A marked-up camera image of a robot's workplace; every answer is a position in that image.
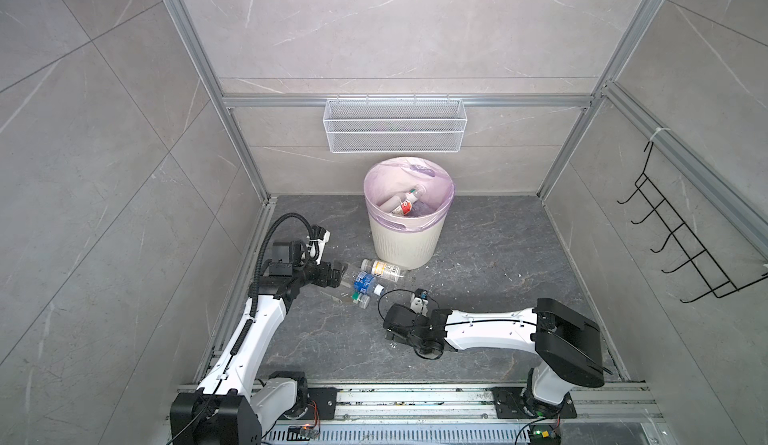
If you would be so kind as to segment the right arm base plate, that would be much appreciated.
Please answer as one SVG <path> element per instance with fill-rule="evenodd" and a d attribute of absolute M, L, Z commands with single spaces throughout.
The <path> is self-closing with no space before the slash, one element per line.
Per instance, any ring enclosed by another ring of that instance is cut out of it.
<path fill-rule="evenodd" d="M 493 405 L 499 419 L 574 419 L 577 412 L 570 393 L 557 404 L 535 399 L 524 387 L 493 387 Z"/>

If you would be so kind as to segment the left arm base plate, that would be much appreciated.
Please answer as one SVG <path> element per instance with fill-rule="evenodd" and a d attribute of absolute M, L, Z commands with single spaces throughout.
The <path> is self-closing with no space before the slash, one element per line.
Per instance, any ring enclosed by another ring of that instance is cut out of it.
<path fill-rule="evenodd" d="M 280 420 L 320 421 L 333 420 L 336 413 L 339 389 L 333 387 L 310 387 L 299 392 L 298 402 Z"/>

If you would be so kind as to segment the Ganten purple label bottle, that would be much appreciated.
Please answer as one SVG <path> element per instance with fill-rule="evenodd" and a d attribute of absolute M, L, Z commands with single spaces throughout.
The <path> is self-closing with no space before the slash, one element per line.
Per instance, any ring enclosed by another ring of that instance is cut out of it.
<path fill-rule="evenodd" d="M 435 209 L 423 201 L 417 201 L 412 205 L 409 216 L 412 218 L 426 217 L 435 212 Z"/>

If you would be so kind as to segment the small blue label bottle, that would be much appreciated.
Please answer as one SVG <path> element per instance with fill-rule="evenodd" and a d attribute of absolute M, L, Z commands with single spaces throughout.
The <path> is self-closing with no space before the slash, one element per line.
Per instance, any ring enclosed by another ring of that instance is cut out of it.
<path fill-rule="evenodd" d="M 381 296 L 385 290 L 379 277 L 365 271 L 360 271 L 354 276 L 353 288 L 356 292 L 368 296 Z"/>

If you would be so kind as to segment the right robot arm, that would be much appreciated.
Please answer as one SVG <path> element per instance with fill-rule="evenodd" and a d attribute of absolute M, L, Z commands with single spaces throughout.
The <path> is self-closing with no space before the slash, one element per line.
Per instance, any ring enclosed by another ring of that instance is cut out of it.
<path fill-rule="evenodd" d="M 447 352 L 480 348 L 522 351 L 540 363 L 512 403 L 532 418 L 556 416 L 575 387 L 598 389 L 607 369 L 596 322 L 550 298 L 507 313 L 432 309 L 426 313 L 395 304 L 382 316 L 387 338 L 410 346 L 417 356 L 437 360 Z"/>

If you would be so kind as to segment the green band clear bottle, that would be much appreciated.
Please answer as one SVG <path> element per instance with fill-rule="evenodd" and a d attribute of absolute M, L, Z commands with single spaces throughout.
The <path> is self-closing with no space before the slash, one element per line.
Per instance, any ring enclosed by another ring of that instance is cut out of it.
<path fill-rule="evenodd" d="M 356 305 L 361 309 L 366 309 L 370 303 L 370 297 L 365 293 L 360 293 L 348 287 L 321 288 L 320 292 L 341 304 Z"/>

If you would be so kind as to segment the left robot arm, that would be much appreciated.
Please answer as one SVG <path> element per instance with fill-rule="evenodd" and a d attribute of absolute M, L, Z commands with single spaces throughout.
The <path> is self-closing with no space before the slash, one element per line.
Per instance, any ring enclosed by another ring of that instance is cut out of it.
<path fill-rule="evenodd" d="M 336 288 L 343 267 L 322 260 L 330 233 L 307 244 L 273 246 L 259 261 L 241 319 L 222 355 L 196 390 L 181 392 L 170 408 L 171 444 L 260 444 L 282 417 L 308 408 L 302 372 L 277 372 L 252 389 L 266 351 L 302 287 Z"/>

